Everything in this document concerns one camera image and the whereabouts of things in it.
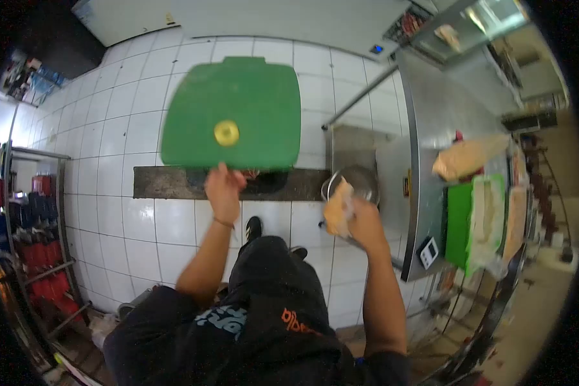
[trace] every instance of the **hand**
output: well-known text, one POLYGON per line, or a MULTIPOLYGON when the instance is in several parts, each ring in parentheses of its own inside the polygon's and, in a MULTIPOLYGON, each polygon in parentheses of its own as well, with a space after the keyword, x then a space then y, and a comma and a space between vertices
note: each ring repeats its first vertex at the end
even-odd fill
POLYGON ((363 246, 367 254, 375 251, 390 253, 390 247, 381 226, 380 212, 377 206, 362 197, 353 197, 354 217, 348 228, 352 237, 363 246))
POLYGON ((240 215, 238 194, 247 186, 244 175, 237 170, 228 170, 224 162, 212 169, 206 179, 205 190, 214 217, 227 224, 233 224, 240 215))

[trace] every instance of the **metal bowl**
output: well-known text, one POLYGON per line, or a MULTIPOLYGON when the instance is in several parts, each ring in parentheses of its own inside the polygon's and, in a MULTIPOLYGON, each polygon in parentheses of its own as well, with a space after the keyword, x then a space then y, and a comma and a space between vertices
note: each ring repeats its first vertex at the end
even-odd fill
POLYGON ((377 177, 372 171, 360 165, 344 167, 334 173, 330 180, 324 182, 322 196, 325 200, 328 201, 335 193, 337 185, 341 182, 341 177, 352 185, 356 196, 363 197, 375 205, 380 203, 380 186, 377 177))

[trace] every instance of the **orange logo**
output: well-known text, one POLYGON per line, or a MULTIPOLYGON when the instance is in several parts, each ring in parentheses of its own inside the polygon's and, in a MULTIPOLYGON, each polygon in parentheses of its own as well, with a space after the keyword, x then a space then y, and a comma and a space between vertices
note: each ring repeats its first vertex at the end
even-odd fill
POLYGON ((305 332, 309 334, 316 334, 322 336, 321 332, 317 332, 312 330, 311 328, 304 325, 296 319, 296 312, 295 311, 288 311, 287 308, 283 308, 283 313, 281 314, 281 320, 284 323, 287 323, 287 331, 292 330, 294 332, 305 332))

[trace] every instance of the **black shoe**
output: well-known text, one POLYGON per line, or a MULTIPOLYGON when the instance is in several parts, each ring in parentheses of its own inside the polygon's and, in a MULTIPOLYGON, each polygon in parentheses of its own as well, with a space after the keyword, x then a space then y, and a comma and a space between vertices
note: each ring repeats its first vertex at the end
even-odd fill
POLYGON ((262 220, 257 216, 250 218, 247 222, 247 228, 244 230, 244 233, 247 235, 247 243, 260 237, 263 233, 262 220))
POLYGON ((289 250, 290 252, 292 252, 293 254, 295 254, 296 256, 298 256, 301 260, 304 260, 307 257, 307 248, 303 247, 303 246, 295 246, 292 249, 289 250))

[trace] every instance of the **black pants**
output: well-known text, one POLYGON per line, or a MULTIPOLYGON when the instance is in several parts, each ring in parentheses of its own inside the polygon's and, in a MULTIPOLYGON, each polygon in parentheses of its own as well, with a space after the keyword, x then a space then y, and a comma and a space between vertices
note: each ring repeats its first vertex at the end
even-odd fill
POLYGON ((228 297, 243 286, 262 294, 299 293, 326 310, 316 270, 290 252, 279 236, 258 237, 240 248, 230 276, 228 297))

